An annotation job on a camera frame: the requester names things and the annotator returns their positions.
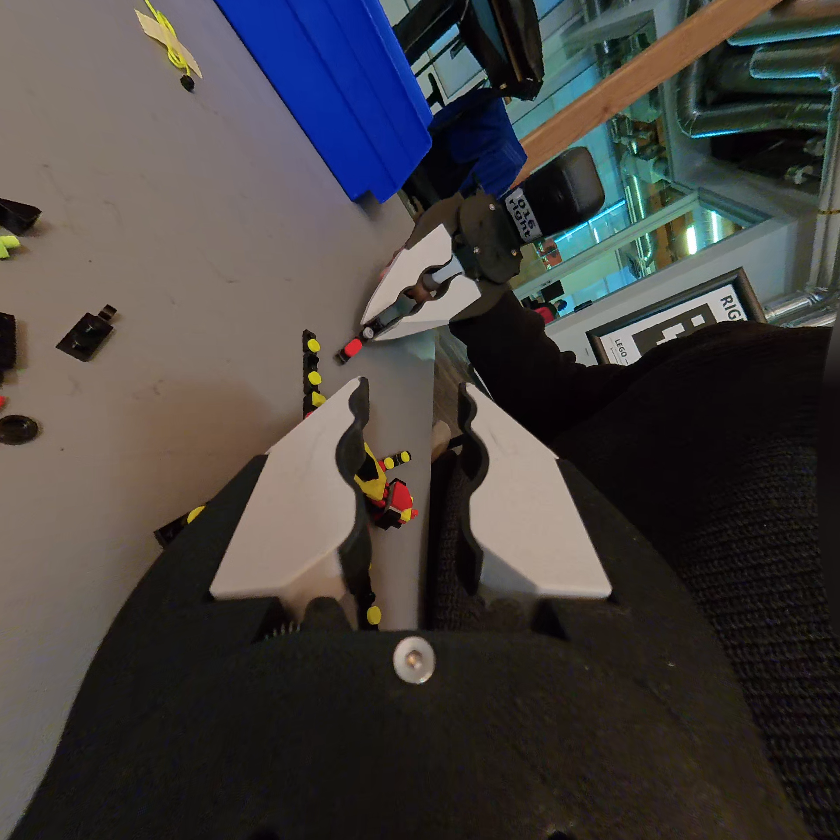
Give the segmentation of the small black red lego assembly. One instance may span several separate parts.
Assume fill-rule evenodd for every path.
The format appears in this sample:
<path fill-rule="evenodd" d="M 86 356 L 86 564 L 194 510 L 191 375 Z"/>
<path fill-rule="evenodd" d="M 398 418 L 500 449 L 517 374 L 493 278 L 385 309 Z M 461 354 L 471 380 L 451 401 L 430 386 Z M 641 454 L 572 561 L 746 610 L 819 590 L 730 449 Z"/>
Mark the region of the small black red lego assembly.
<path fill-rule="evenodd" d="M 367 343 L 371 342 L 376 335 L 376 330 L 371 325 L 365 325 L 361 331 L 352 337 L 339 351 L 333 356 L 334 360 L 339 365 L 347 364 L 353 357 L 358 355 Z"/>

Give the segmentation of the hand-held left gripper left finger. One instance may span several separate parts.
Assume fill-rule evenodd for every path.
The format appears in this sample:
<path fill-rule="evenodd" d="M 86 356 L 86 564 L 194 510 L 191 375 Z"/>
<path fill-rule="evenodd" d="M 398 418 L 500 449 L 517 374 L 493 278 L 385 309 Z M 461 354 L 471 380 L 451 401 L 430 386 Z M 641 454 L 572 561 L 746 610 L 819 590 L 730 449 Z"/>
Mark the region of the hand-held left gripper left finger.
<path fill-rule="evenodd" d="M 214 599 L 276 597 L 301 623 L 312 600 L 331 597 L 359 626 L 372 546 L 354 477 L 369 418 L 369 383 L 355 377 L 272 446 L 211 583 Z"/>

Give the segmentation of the black yellow lego spider model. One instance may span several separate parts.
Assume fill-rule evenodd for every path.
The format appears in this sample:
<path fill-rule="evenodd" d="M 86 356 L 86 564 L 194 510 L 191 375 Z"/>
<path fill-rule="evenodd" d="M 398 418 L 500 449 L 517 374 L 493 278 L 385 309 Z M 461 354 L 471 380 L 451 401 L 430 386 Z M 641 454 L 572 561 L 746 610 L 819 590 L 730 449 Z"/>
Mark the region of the black yellow lego spider model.
<path fill-rule="evenodd" d="M 328 398 L 320 392 L 322 378 L 319 372 L 320 343 L 314 332 L 304 330 L 301 336 L 303 373 L 303 418 L 312 415 Z M 395 467 L 408 462 L 409 452 L 404 451 L 385 458 L 376 458 L 364 441 L 366 457 L 354 480 L 364 495 L 368 525 L 379 529 L 399 529 L 415 519 L 413 496 L 406 483 L 390 478 L 388 473 Z M 376 604 L 372 590 L 360 599 L 359 626 L 362 629 L 376 629 L 382 620 L 382 610 Z"/>

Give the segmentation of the black chair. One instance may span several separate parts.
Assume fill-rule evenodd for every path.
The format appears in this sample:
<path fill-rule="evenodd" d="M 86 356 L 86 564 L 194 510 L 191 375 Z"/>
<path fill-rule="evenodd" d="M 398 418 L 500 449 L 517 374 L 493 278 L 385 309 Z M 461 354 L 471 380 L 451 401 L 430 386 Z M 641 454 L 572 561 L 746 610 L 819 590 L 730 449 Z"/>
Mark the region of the black chair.
<path fill-rule="evenodd" d="M 392 30 L 412 64 L 452 27 L 492 88 L 524 101 L 539 95 L 543 47 L 533 1 L 420 1 Z"/>

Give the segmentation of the blue cloth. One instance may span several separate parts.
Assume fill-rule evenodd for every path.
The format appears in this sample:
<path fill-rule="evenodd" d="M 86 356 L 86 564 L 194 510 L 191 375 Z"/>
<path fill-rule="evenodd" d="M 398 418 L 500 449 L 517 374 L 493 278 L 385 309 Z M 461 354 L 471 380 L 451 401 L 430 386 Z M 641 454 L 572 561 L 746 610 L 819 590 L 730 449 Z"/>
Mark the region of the blue cloth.
<path fill-rule="evenodd" d="M 429 133 L 432 146 L 402 187 L 422 209 L 457 193 L 502 197 L 527 160 L 504 97 L 492 87 L 473 89 L 444 106 Z"/>

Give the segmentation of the pile of loose lego pieces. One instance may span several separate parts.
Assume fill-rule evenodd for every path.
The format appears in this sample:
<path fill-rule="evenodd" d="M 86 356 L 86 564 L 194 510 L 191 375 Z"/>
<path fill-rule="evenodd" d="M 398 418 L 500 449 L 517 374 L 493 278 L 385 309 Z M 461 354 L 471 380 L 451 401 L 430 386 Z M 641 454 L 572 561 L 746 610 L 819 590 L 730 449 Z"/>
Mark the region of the pile of loose lego pieces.
<path fill-rule="evenodd" d="M 22 246 L 20 238 L 28 235 L 41 216 L 36 206 L 1 199 L 1 259 L 14 256 Z M 81 362 L 89 362 L 99 352 L 113 331 L 112 320 L 117 310 L 105 306 L 98 313 L 87 312 L 58 342 L 56 349 Z M 17 321 L 15 316 L 1 313 L 1 384 L 18 361 Z M 1 445 L 19 446 L 34 441 L 40 426 L 30 416 L 6 414 L 6 398 L 2 396 Z"/>

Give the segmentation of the framed black white sign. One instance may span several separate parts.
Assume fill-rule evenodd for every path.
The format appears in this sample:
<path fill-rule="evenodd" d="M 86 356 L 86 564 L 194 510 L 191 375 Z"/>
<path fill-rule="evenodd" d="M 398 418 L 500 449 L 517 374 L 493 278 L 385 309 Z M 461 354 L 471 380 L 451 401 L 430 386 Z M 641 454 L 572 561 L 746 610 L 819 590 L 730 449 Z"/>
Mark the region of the framed black white sign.
<path fill-rule="evenodd" d="M 628 366 L 671 340 L 740 321 L 767 321 L 743 268 L 604 323 L 585 336 L 598 364 Z"/>

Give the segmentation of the person's right forearm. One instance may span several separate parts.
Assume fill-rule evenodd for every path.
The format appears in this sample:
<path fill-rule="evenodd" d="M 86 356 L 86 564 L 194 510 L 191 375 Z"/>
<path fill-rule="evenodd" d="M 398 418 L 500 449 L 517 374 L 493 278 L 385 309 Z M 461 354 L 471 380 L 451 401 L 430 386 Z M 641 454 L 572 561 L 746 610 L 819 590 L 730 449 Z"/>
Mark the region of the person's right forearm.
<path fill-rule="evenodd" d="M 543 318 L 509 289 L 472 304 L 449 328 L 496 404 L 546 445 L 648 372 L 645 363 L 580 363 L 547 336 Z"/>

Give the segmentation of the wooden beam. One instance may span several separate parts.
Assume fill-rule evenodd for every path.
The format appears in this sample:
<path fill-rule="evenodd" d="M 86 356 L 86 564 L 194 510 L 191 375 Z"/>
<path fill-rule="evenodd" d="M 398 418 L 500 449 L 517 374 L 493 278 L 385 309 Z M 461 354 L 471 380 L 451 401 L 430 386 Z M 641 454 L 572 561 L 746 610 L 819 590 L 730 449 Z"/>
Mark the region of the wooden beam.
<path fill-rule="evenodd" d="M 527 160 L 514 183 L 519 184 L 777 4 L 777 1 L 714 1 L 688 16 L 527 134 L 521 140 Z"/>

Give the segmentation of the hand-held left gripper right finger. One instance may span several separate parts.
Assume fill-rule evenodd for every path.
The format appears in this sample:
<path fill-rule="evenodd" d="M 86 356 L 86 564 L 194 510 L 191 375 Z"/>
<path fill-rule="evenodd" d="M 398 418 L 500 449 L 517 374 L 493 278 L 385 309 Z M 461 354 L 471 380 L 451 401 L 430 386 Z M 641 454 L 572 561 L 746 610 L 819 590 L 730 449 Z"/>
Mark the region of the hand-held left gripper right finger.
<path fill-rule="evenodd" d="M 458 576 L 485 602 L 604 601 L 613 587 L 558 456 L 472 384 L 458 392 Z"/>

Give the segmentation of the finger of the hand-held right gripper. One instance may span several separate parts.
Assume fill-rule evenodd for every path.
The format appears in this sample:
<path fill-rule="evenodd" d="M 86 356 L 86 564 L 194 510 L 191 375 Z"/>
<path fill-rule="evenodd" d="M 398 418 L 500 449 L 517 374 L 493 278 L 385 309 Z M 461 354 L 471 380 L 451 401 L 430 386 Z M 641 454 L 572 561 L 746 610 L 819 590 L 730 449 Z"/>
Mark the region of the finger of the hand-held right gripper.
<path fill-rule="evenodd" d="M 412 247 L 403 247 L 383 269 L 378 285 L 362 314 L 362 323 L 377 319 L 405 289 L 413 287 L 425 274 L 437 275 L 439 286 L 461 273 L 454 256 L 452 236 L 444 224 L 437 225 Z"/>
<path fill-rule="evenodd" d="M 395 315 L 387 322 L 378 316 L 373 322 L 373 341 L 396 340 L 445 326 L 480 298 L 477 284 L 467 277 L 452 277 L 444 285 L 441 297 L 412 311 Z"/>

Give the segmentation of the person's black knit sweater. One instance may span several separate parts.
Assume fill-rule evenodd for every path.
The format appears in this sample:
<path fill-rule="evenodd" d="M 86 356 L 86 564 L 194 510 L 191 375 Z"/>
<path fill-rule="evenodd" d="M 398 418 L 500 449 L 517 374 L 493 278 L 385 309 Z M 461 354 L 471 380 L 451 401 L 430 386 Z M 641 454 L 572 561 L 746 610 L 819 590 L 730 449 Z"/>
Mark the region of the person's black knit sweater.
<path fill-rule="evenodd" d="M 673 339 L 547 444 L 677 573 L 813 838 L 838 838 L 838 638 L 817 514 L 830 340 L 825 327 L 755 322 Z"/>

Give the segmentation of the blue plastic bin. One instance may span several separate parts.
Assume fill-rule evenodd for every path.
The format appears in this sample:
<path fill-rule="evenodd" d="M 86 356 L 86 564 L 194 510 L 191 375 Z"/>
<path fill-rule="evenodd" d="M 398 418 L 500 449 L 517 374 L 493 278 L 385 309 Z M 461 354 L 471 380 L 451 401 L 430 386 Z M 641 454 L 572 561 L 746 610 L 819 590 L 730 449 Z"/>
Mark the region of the blue plastic bin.
<path fill-rule="evenodd" d="M 381 3 L 217 5 L 348 198 L 397 194 L 433 114 Z"/>

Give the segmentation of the silver metal pipes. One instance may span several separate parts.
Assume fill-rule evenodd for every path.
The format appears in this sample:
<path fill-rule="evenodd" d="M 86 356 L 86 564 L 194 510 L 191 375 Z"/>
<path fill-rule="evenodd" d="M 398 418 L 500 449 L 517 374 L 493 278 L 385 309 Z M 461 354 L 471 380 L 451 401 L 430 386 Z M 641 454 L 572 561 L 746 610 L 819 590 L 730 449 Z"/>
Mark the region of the silver metal pipes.
<path fill-rule="evenodd" d="M 838 14 L 786 17 L 731 36 L 677 76 L 676 118 L 693 139 L 808 130 L 837 120 Z"/>

